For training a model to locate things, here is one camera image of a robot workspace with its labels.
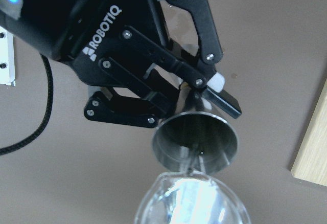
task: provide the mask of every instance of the light wood plank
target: light wood plank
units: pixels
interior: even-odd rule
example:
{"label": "light wood plank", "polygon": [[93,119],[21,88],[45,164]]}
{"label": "light wood plank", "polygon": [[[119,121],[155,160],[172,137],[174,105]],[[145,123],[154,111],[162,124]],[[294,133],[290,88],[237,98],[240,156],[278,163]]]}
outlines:
{"label": "light wood plank", "polygon": [[295,178],[327,186],[327,82],[291,172]]}

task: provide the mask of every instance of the metal cup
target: metal cup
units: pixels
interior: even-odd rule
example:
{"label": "metal cup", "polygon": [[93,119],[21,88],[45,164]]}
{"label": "metal cup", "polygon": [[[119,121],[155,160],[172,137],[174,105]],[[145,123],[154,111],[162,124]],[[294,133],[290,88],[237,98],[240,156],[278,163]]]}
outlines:
{"label": "metal cup", "polygon": [[187,86],[180,91],[174,114],[156,128],[152,147],[171,171],[212,174],[233,161],[238,137],[215,106]]}

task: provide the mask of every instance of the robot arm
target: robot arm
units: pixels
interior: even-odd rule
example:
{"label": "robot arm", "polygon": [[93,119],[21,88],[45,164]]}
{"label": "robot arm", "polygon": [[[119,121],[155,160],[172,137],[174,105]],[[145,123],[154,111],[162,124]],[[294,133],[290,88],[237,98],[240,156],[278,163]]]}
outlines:
{"label": "robot arm", "polygon": [[[0,25],[42,55],[104,87],[86,104],[87,119],[153,128],[169,116],[179,90],[156,65],[187,82],[233,118],[237,100],[223,90],[222,56],[207,0],[166,0],[190,12],[199,37],[193,56],[169,38],[160,0],[0,0]],[[125,87],[139,98],[120,96]]]}

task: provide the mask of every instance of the white metal bracket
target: white metal bracket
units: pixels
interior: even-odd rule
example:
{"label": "white metal bracket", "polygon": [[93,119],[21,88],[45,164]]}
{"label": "white metal bracket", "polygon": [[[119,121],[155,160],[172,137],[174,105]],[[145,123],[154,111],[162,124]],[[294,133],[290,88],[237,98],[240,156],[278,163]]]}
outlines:
{"label": "white metal bracket", "polygon": [[13,35],[0,27],[0,84],[15,86]]}

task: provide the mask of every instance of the gray table surface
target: gray table surface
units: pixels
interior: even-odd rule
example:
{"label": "gray table surface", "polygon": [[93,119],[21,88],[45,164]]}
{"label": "gray table surface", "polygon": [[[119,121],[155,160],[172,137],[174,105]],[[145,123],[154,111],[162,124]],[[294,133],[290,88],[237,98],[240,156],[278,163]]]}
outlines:
{"label": "gray table surface", "polygon": [[[290,169],[327,77],[327,0],[209,0],[225,56],[217,65],[243,115],[231,166],[214,176],[247,207],[254,224],[327,223],[327,187]],[[189,17],[166,7],[171,36],[196,43]],[[46,103],[38,53],[15,40],[17,87],[0,86],[0,146],[28,136]],[[53,114],[31,145],[0,158],[0,223],[132,223],[165,172],[153,130],[84,118],[87,86],[51,61]]]}

